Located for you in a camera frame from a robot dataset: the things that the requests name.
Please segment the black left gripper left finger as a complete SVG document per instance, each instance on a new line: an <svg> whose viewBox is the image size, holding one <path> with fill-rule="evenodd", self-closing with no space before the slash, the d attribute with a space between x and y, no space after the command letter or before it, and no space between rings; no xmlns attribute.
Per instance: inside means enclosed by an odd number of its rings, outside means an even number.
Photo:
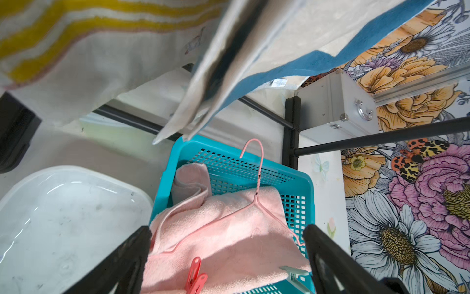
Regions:
<svg viewBox="0 0 470 294"><path fill-rule="evenodd" d="M141 226L67 294L139 294L151 245L151 231Z"/></svg>

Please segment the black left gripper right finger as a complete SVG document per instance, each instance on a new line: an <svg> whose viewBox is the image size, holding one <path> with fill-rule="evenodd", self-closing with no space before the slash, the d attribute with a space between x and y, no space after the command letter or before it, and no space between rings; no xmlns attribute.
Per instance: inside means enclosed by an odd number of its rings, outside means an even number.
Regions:
<svg viewBox="0 0 470 294"><path fill-rule="evenodd" d="M407 294L398 278L376 280L316 225L303 231L317 294Z"/></svg>

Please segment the red clothespin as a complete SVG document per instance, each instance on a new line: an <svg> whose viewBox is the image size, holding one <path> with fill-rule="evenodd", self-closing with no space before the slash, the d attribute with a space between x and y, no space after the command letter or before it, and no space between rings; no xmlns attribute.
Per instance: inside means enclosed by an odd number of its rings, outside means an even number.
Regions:
<svg viewBox="0 0 470 294"><path fill-rule="evenodd" d="M208 280L206 273L200 273L201 263L202 259L200 257L195 257L192 260L184 287L186 294L200 294Z"/></svg>

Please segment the pink towel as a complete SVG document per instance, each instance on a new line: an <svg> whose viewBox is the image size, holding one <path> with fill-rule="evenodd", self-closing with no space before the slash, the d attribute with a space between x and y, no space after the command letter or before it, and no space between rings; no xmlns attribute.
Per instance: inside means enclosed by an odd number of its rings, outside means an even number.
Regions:
<svg viewBox="0 0 470 294"><path fill-rule="evenodd" d="M214 195L204 164L177 169L171 188L174 204L159 213L150 226L151 248L141 292L183 294L195 257L202 259L200 270L208 275L202 290L205 294L233 294L275 284L288 277L281 266L310 271L310 263L293 236L257 207L193 235L173 254L161 254L205 224L246 207L254 193L255 189L248 189ZM259 198L286 224L276 188L262 187Z"/></svg>

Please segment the pink wire hanger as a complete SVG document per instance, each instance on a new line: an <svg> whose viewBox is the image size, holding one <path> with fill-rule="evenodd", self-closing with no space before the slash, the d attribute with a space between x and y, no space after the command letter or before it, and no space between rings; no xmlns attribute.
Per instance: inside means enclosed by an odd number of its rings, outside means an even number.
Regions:
<svg viewBox="0 0 470 294"><path fill-rule="evenodd" d="M264 147L263 147L263 144L260 140L258 140L257 138L252 138L252 139L249 139L248 141L246 141L242 151L241 151L241 155L239 156L240 159L243 158L245 152L246 152L246 149L247 147L249 146L249 144L251 144L252 142L257 142L260 146L260 149L261 149L261 158L260 158L260 164L259 164L259 169L258 169L258 178L257 178L257 186L256 186L256 190L255 190L255 193L253 195L253 201L247 205L246 207L243 207L237 211L234 211L233 213L231 214L228 214L226 216L224 216L223 218L220 218L220 219L217 219L217 220L213 220L212 222L210 223L207 223L205 224L204 226L200 227L198 230L192 232L191 234L185 236L180 242L178 242L172 250L170 251L165 251L165 252L161 252L161 254L173 254L175 253L180 247L181 245L183 245L183 243L188 239L188 238L191 238L193 235L196 235L198 234L199 232L202 232L203 230L206 230L206 229L209 229L215 225L218 225L219 223L222 223L224 222L225 220L229 220L231 218L234 218L235 216L237 216L238 214L240 213L243 213L244 211L250 209L251 207L257 207L258 209L260 209L264 214L267 214L270 218L272 218L273 220L275 220L275 222L277 222L278 224L280 224L286 231L289 232L290 235L293 236L293 238L295 239L296 241L296 244L298 247L305 247L306 246L306 243L301 243L301 240L299 239L298 235L295 234L294 231L292 231L289 226L287 224L284 224L279 218L277 218L274 214L272 214L261 202L260 202L260 197L259 197L259 192L260 192L260 189L261 189L261 176L262 176L262 168L263 168L263 162L264 162Z"/></svg>

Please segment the black clothes rack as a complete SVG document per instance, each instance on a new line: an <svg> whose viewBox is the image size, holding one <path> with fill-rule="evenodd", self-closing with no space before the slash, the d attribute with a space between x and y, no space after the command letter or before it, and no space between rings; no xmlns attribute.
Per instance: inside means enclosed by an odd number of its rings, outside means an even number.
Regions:
<svg viewBox="0 0 470 294"><path fill-rule="evenodd" d="M420 92L427 92L432 89L451 85L462 78L468 79L469 77L470 64L465 62L458 66L426 76L423 80L416 80L387 92L379 93L375 95L374 98L376 102L388 104L393 100L407 98ZM247 96L242 96L239 98L239 101L283 126L285 133L282 146L282 164L293 169L298 168L299 157L305 155L392 143L421 137L455 134L457 132L466 132L470 129L470 119L465 117L436 122L431 125L324 143L317 147L301 148L299 147L302 109L300 97L294 96L287 99L284 118ZM6 173L13 170L21 163L41 120L8 93L1 96L1 106L1 173Z"/></svg>

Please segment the teal plastic basket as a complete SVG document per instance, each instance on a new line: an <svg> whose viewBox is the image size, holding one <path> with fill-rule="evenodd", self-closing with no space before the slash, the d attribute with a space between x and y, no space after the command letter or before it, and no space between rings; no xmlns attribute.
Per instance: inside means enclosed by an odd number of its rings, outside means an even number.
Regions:
<svg viewBox="0 0 470 294"><path fill-rule="evenodd" d="M176 170L186 164L197 163L207 167L211 191L214 195L256 189L261 157L245 152L243 158L240 159L241 151L204 137L196 137L189 142L178 140L171 150L167 168L160 180L151 223L159 213L173 206L171 188ZM264 159L262 187L274 187L278 190L286 224L303 243L303 230L315 221L314 191L310 178L302 172ZM306 248L298 247L298 249L308 260ZM312 270L308 272L308 276L299 280L314 292ZM286 279L242 293L301 294Z"/></svg>

